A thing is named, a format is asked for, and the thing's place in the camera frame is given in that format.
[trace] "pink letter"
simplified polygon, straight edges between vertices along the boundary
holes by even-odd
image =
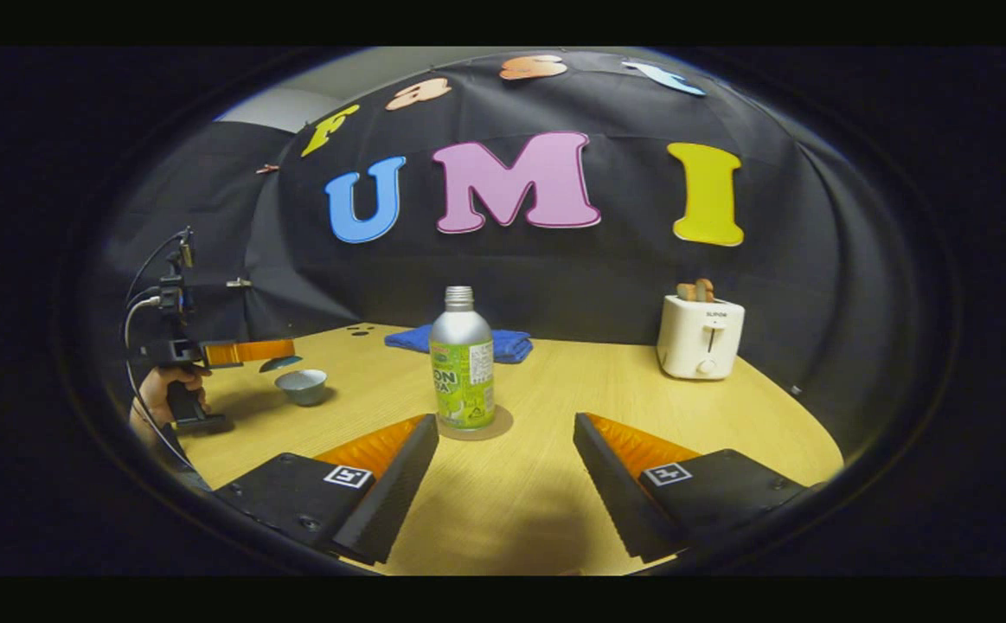
[[[483,227],[486,219],[472,208],[472,191],[479,194],[496,223],[510,225],[522,198],[537,186],[534,207],[526,221],[538,227],[590,227],[602,214],[586,200],[583,166],[578,152],[586,145],[578,132],[546,132],[523,147],[514,166],[506,165],[479,143],[459,143],[437,150],[445,167],[445,216],[437,229],[463,233]]]

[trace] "small bowl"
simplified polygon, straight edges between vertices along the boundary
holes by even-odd
[[[322,370],[297,370],[282,374],[276,386],[300,407],[318,405],[325,396],[326,374]]]

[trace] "white toaster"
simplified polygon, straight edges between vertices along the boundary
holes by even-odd
[[[744,308],[716,299],[713,303],[664,297],[657,337],[657,359],[677,378],[722,379],[737,357]]]

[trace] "green label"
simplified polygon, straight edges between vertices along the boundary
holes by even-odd
[[[437,416],[453,429],[495,422],[495,343],[430,343]]]

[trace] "person's hand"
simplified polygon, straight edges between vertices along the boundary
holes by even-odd
[[[170,407],[168,407],[168,385],[173,381],[181,381],[183,382],[183,386],[186,386],[188,391],[197,394],[202,410],[209,413],[210,407],[207,405],[207,391],[202,386],[202,377],[208,377],[211,372],[205,367],[198,366],[191,366],[191,370],[193,371],[187,371],[182,369],[182,367],[154,367],[146,375],[145,379],[143,379],[140,393],[142,393],[142,399],[145,400],[145,405],[150,408],[153,422],[158,427],[176,421],[175,416],[171,414]],[[145,427],[146,422],[140,417],[139,413],[140,403],[135,399],[131,421],[135,425]]]

